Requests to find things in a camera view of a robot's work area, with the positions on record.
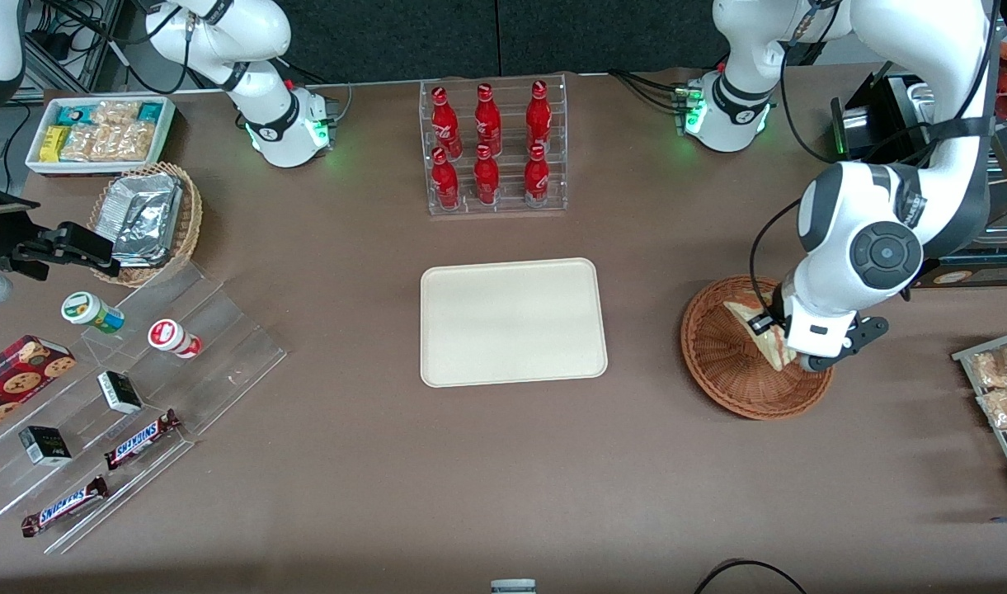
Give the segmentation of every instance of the table surface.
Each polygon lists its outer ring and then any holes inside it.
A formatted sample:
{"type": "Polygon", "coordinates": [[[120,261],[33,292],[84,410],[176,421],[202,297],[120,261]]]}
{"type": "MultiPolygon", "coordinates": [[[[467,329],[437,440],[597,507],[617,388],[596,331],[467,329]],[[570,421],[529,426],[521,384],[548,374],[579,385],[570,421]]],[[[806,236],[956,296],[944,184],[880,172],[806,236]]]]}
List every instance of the table surface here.
{"type": "MultiPolygon", "coordinates": [[[[789,70],[806,136],[869,68],[789,70]]],[[[567,83],[571,203],[556,217],[431,219],[414,84],[356,88],[337,148],[293,170],[251,150],[224,94],[176,97],[163,158],[204,199],[196,260],[289,356],[66,555],[0,522],[0,591],[483,592],[537,578],[545,594],[690,592],[747,557],[810,592],[1007,592],[1007,526],[987,524],[1007,512],[1007,466],[949,357],[1007,334],[1007,289],[880,305],[892,330],[815,409],[733,417],[693,384],[678,320],[708,282],[744,273],[756,231],[823,164],[779,112],[749,149],[718,154],[615,80],[567,83]],[[602,377],[420,381],[427,268],[567,257],[598,270],[602,377]]],[[[104,183],[31,174],[24,198],[43,203],[42,225],[85,222],[104,183]]],[[[764,274],[802,256],[793,226],[763,242],[764,274]]],[[[78,267],[16,279],[0,349],[77,339],[57,311],[80,289],[125,294],[78,267]]],[[[786,591],[757,575],[732,591],[786,591]]]]}

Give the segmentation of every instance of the coca-cola bottle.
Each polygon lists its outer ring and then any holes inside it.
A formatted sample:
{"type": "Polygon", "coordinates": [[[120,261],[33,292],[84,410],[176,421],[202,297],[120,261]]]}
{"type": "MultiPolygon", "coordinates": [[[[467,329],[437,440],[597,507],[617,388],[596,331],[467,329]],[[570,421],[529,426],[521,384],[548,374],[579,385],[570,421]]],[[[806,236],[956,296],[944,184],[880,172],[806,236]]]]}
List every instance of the coca-cola bottle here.
{"type": "Polygon", "coordinates": [[[548,202],[548,176],[551,169],[544,161],[544,145],[535,145],[529,152],[532,159],[526,164],[526,203],[539,208],[548,202]]]}
{"type": "Polygon", "coordinates": [[[448,154],[448,161],[455,161],[462,156],[458,118],[455,117],[455,110],[448,105],[448,94],[444,87],[435,87],[431,91],[431,97],[434,99],[434,135],[448,154]]]}
{"type": "Polygon", "coordinates": [[[473,164],[473,179],[477,184],[477,199],[485,206],[492,206],[499,195],[499,168],[492,158],[492,149],[477,145],[477,162],[473,164]]]}
{"type": "Polygon", "coordinates": [[[503,151],[503,129],[499,108],[492,101],[491,85],[477,85],[477,109],[473,110],[473,121],[477,124],[477,142],[488,145],[492,157],[498,157],[503,151]]]}
{"type": "Polygon", "coordinates": [[[551,152],[551,104],[548,84],[542,80],[533,83],[533,101],[526,110],[526,144],[530,151],[536,145],[544,145],[544,152],[551,152]]]}
{"type": "Polygon", "coordinates": [[[431,152],[434,155],[434,170],[431,177],[434,177],[434,191],[438,194],[440,207],[445,210],[458,208],[458,176],[455,168],[448,162],[448,155],[443,148],[434,147],[431,152]]]}

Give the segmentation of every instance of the dark wall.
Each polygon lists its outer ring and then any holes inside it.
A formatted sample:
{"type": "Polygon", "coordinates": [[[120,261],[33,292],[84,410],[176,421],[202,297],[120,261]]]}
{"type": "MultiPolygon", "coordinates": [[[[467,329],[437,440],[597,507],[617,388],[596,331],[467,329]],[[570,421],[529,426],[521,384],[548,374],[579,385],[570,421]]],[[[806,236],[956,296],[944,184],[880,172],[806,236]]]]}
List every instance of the dark wall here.
{"type": "Polygon", "coordinates": [[[711,0],[276,0],[287,59],[330,82],[662,70],[726,50],[711,0]]]}
{"type": "Polygon", "coordinates": [[[285,59],[332,83],[498,75],[492,0],[276,0],[285,59]]]}
{"type": "Polygon", "coordinates": [[[498,0],[503,75],[711,66],[712,0],[498,0]]]}

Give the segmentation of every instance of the wicker basket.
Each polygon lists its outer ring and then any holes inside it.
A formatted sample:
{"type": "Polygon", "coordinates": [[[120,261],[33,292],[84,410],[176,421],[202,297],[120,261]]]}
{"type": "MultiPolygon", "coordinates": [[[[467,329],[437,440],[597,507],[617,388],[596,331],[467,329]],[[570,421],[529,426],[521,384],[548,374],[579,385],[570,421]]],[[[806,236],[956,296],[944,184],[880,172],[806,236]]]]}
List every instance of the wicker basket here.
{"type": "MultiPolygon", "coordinates": [[[[122,176],[150,176],[153,173],[170,173],[171,176],[181,180],[181,183],[184,184],[180,213],[176,215],[170,260],[167,260],[162,267],[157,268],[122,268],[118,278],[111,278],[100,271],[93,271],[93,274],[100,281],[137,287],[144,285],[156,275],[164,273],[163,277],[169,276],[170,271],[179,270],[191,259],[194,246],[198,243],[198,226],[202,222],[202,198],[198,195],[198,188],[194,187],[194,183],[191,183],[191,177],[187,176],[183,169],[171,165],[169,162],[156,162],[153,165],[122,173],[122,176]]],[[[100,218],[100,208],[103,207],[104,196],[107,196],[107,188],[100,192],[100,199],[97,200],[96,206],[93,206],[93,215],[89,217],[89,229],[91,230],[96,229],[97,219],[100,218]]]]}
{"type": "MultiPolygon", "coordinates": [[[[777,285],[757,277],[767,293],[777,285]]],[[[834,369],[809,373],[799,361],[774,372],[724,301],[752,287],[748,275],[715,281],[700,291],[683,315],[681,349],[703,391],[724,409],[767,421],[797,417],[823,399],[834,369]]]]}

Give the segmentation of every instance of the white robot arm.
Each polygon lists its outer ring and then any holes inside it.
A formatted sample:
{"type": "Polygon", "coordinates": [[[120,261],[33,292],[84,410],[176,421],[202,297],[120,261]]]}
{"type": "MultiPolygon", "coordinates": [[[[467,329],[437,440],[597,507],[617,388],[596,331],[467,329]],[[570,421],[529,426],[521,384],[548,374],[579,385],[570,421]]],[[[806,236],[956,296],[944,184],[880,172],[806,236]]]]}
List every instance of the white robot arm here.
{"type": "MultiPolygon", "coordinates": [[[[778,81],[778,41],[788,41],[798,27],[819,38],[833,11],[825,39],[854,30],[879,55],[920,76],[936,95],[937,124],[989,116],[987,77],[978,75],[992,24],[979,0],[827,0],[810,24],[808,0],[717,0],[713,16],[731,55],[721,76],[702,80],[706,106],[692,135],[715,150],[748,146],[778,81]]],[[[811,368],[827,367],[852,354],[850,330],[860,309],[907,286],[926,251],[948,254],[982,230],[975,213],[986,213],[986,188],[966,198],[981,139],[963,133],[944,136],[926,169],[839,162],[805,191],[798,232],[808,257],[775,290],[770,312],[786,328],[786,345],[809,355],[805,366],[815,360],[811,368]]]]}
{"type": "Polygon", "coordinates": [[[247,120],[254,148],[278,167],[295,167],[330,146],[332,114],[319,95],[289,89],[269,63],[287,52],[291,25],[272,0],[179,0],[157,4],[148,31],[176,12],[152,44],[222,90],[247,120]]]}

